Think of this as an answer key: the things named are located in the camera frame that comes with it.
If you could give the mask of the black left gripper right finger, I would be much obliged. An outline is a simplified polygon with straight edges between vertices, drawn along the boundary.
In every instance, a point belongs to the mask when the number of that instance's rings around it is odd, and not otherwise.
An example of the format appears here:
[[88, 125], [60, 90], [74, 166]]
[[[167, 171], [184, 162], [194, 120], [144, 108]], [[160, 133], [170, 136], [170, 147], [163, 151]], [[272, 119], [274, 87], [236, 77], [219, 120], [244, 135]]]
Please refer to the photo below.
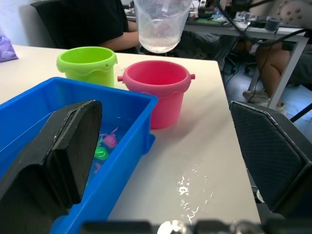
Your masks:
[[282, 113], [231, 101], [244, 162], [268, 208], [286, 218], [312, 215], [312, 144]]

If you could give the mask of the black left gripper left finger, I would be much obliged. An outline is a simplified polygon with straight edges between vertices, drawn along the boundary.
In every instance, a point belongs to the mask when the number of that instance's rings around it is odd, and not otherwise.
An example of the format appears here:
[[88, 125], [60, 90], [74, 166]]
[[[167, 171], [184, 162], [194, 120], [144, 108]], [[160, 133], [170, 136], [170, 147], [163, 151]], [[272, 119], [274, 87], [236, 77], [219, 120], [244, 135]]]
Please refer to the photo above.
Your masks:
[[47, 234], [82, 200], [97, 146], [102, 104], [89, 100], [51, 114], [0, 181], [0, 231]]

